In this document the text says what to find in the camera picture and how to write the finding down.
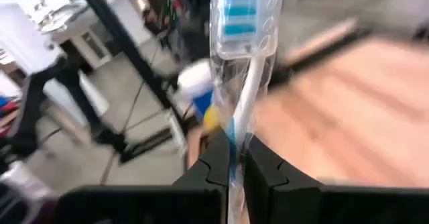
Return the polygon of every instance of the yellow object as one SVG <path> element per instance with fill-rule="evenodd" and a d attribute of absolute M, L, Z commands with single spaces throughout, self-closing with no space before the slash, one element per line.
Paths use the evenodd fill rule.
<path fill-rule="evenodd" d="M 211 105 L 206 110 L 204 118 L 202 119 L 202 124 L 206 131 L 212 131 L 217 126 L 219 126 L 219 118 L 217 117 L 216 107 Z"/>

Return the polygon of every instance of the gray floor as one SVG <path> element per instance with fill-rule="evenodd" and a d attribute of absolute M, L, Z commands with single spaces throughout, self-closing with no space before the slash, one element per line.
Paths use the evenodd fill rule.
<path fill-rule="evenodd" d="M 411 34 L 422 21 L 429 19 L 429 0 L 284 0 L 280 25 L 279 55 L 298 47 L 339 21 L 356 17 L 366 23 L 376 23 L 389 29 Z M 165 52 L 152 41 L 141 47 L 142 54 L 154 59 L 156 69 L 168 72 L 177 68 Z M 110 109 L 104 118 L 116 129 L 122 129 L 132 106 L 141 79 L 124 57 L 118 57 L 99 68 L 90 78 L 106 96 Z M 128 126 L 157 113 L 160 106 L 143 85 Z M 164 115 L 128 131 L 128 137 L 139 139 L 167 125 Z M 41 135 L 55 125 L 47 119 L 40 122 Z M 111 152 L 103 147 L 76 147 L 63 133 L 52 137 L 47 145 L 57 157 L 48 159 L 37 153 L 29 161 L 34 172 L 57 192 L 83 184 L 97 184 Z M 108 184 L 169 184 L 182 174 L 182 162 L 173 154 L 172 142 L 122 167 L 114 165 Z"/>

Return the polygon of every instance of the concrete floor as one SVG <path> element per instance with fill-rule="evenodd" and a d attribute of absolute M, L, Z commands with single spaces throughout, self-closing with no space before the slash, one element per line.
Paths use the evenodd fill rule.
<path fill-rule="evenodd" d="M 429 0 L 284 0 L 278 55 L 286 54 L 318 32 L 350 17 L 411 34 L 417 25 L 429 19 L 428 5 Z M 154 59 L 155 68 L 167 72 L 174 70 L 177 66 L 168 54 L 157 48 L 154 41 L 149 41 L 141 46 L 142 54 Z M 90 79 L 110 103 L 104 118 L 116 129 L 122 129 L 141 84 L 140 77 L 126 58 L 118 57 L 97 69 Z M 159 110 L 154 96 L 143 85 L 128 126 Z M 128 137 L 141 139 L 164 126 L 167 126 L 167 121 L 163 114 L 158 114 L 130 129 Z M 55 128 L 47 119 L 40 121 L 42 136 Z M 104 147 L 76 147 L 61 132 L 46 144 L 57 157 L 48 159 L 36 153 L 29 160 L 29 165 L 57 192 L 83 184 L 98 184 L 111 156 L 111 151 Z M 173 143 L 168 142 L 128 165 L 119 167 L 114 164 L 107 184 L 172 183 L 182 174 L 180 156 L 169 151 L 173 148 Z"/>

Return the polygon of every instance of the black metal pole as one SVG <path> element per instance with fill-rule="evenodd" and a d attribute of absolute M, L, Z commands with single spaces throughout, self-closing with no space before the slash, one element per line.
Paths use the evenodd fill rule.
<path fill-rule="evenodd" d="M 147 83 L 149 88 L 158 98 L 164 109 L 172 109 L 174 115 L 178 118 L 182 131 L 186 133 L 186 126 L 181 120 L 177 109 L 169 100 L 167 94 L 162 89 L 162 80 L 156 77 L 150 65 L 147 63 L 139 50 L 135 47 L 134 41 L 129 36 L 127 30 L 123 27 L 115 13 L 112 12 L 109 5 L 105 0 L 86 0 L 92 7 L 95 14 L 99 17 L 100 21 L 104 24 L 106 29 L 112 35 L 113 39 L 122 47 L 124 54 L 128 57 L 130 63 L 138 71 L 143 80 Z"/>

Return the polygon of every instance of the wooden table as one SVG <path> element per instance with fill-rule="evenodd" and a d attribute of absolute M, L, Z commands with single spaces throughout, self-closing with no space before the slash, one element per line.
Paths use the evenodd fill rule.
<path fill-rule="evenodd" d="M 256 135 L 322 182 L 429 186 L 428 89 L 429 47 L 370 37 L 260 100 Z"/>

